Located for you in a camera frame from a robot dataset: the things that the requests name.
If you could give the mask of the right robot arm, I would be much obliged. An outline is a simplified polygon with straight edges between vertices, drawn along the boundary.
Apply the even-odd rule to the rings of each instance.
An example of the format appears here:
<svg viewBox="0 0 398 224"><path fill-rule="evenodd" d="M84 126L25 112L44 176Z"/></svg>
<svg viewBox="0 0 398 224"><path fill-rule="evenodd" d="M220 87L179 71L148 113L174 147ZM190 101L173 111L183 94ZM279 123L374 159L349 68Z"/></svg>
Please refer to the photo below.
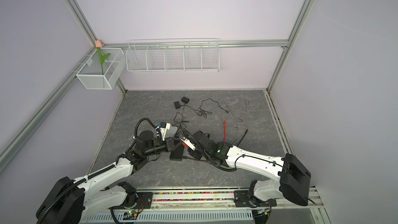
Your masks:
<svg viewBox="0 0 398 224"><path fill-rule="evenodd" d="M215 143L201 131L191 134L184 130L179 139L195 160L226 172L242 169L267 177L267 181L255 180L249 187L248 198L253 201L283 197L293 204L308 206L311 173L295 155L278 157L246 151L230 143Z"/></svg>

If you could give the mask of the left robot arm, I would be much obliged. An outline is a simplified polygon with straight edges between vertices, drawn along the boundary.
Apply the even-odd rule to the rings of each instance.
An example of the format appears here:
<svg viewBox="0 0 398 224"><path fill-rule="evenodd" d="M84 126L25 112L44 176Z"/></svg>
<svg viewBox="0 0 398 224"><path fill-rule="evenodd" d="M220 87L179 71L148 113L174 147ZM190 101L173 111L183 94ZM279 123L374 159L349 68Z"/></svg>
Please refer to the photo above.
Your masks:
<svg viewBox="0 0 398 224"><path fill-rule="evenodd" d="M149 157L170 152L179 128L167 122L158 125L147 121L154 131L137 133L133 144L110 165L83 177L59 179L43 204L36 218L39 224L78 224L82 220L116 206L134 207L139 199L136 189L121 179L138 172Z"/></svg>

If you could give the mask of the black ribbed network switch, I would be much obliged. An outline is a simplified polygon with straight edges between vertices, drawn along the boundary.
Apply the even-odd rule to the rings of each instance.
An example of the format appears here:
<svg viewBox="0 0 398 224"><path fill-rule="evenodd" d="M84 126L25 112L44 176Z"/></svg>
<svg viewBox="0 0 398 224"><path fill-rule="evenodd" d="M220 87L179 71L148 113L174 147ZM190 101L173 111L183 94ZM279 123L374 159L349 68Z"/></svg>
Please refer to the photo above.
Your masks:
<svg viewBox="0 0 398 224"><path fill-rule="evenodd" d="M184 146L179 145L176 149L174 149L170 154L171 161L182 161L184 153Z"/></svg>

